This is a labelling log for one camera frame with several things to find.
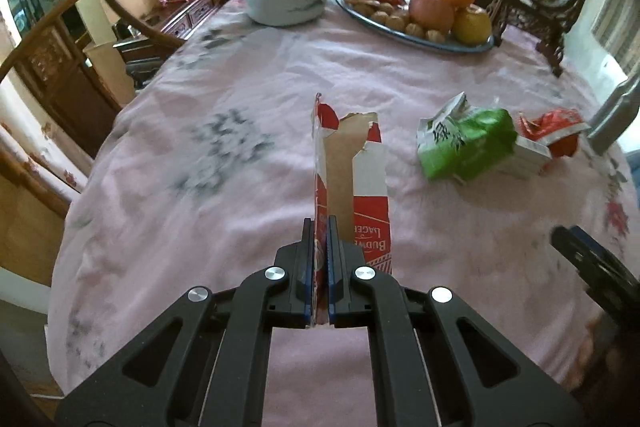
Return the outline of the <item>white small carton box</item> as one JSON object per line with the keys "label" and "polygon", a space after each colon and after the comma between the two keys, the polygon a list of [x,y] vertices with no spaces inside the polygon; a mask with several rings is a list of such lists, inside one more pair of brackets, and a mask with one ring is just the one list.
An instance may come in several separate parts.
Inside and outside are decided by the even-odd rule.
{"label": "white small carton box", "polygon": [[550,150],[545,145],[519,136],[514,143],[513,154],[497,166],[502,173],[518,179],[528,179],[541,173],[552,161]]}

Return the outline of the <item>red orange snack bag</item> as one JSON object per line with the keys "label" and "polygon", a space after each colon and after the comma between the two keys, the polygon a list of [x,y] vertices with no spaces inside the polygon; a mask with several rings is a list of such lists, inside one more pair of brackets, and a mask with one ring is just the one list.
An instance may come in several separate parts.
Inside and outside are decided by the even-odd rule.
{"label": "red orange snack bag", "polygon": [[553,109],[534,119],[520,114],[518,123],[525,138],[548,147],[553,158],[574,156],[579,135],[589,129],[577,110],[568,108]]}

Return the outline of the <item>red white beer carton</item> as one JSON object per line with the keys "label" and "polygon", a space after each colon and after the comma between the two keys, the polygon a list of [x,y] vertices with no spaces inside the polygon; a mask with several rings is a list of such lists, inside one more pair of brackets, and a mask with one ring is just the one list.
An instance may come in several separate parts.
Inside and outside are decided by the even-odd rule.
{"label": "red white beer carton", "polygon": [[340,118],[314,100],[314,269],[311,323],[329,321],[329,271],[326,253],[329,217],[338,238],[362,248],[366,265],[392,271],[390,201],[385,180],[385,147],[378,115],[351,113]]}

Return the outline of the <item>green snack packet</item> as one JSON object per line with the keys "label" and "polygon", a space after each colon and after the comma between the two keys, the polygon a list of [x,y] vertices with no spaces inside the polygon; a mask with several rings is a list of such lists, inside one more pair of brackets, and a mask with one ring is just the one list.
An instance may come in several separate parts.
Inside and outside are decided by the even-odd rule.
{"label": "green snack packet", "polygon": [[416,130],[416,155],[427,180],[469,182],[514,152],[518,132],[503,108],[472,106],[458,95]]}

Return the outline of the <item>silver metal bottle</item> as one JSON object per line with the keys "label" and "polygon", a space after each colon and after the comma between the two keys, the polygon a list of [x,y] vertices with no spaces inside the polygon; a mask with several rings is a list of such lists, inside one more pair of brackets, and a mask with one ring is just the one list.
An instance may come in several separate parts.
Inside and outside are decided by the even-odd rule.
{"label": "silver metal bottle", "polygon": [[632,124],[639,113],[639,76],[619,83],[589,121],[586,139],[593,153],[602,156]]}

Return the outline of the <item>striped window curtain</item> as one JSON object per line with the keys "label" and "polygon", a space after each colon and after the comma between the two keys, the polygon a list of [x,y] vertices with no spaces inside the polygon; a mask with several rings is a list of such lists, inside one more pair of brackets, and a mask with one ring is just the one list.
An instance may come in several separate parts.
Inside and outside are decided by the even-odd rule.
{"label": "striped window curtain", "polygon": [[591,32],[628,76],[639,72],[640,0],[605,0]]}

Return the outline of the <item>yellow apple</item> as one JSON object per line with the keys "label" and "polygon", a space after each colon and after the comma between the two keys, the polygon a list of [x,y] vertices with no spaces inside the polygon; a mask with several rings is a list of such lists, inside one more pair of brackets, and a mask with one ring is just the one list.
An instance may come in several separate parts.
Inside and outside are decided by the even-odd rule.
{"label": "yellow apple", "polygon": [[491,20],[488,13],[475,4],[457,12],[451,33],[466,46],[480,46],[491,36]]}

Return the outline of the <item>red apple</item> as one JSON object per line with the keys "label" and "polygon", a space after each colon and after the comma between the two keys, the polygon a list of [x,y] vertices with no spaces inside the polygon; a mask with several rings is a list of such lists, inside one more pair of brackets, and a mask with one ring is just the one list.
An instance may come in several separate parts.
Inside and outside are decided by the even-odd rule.
{"label": "red apple", "polygon": [[444,0],[410,0],[409,16],[424,29],[443,34],[454,24],[454,9]]}

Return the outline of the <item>blue rimmed fruit plate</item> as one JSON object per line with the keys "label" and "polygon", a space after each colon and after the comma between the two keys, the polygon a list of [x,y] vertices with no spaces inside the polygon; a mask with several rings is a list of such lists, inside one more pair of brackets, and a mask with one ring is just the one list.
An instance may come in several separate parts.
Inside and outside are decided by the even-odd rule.
{"label": "blue rimmed fruit plate", "polygon": [[454,38],[451,32],[442,34],[433,29],[426,29],[409,16],[410,0],[405,0],[404,5],[396,6],[392,10],[387,4],[376,4],[372,0],[335,1],[363,27],[408,46],[449,54],[480,54],[495,46],[493,35],[489,35],[482,43],[468,46]]}

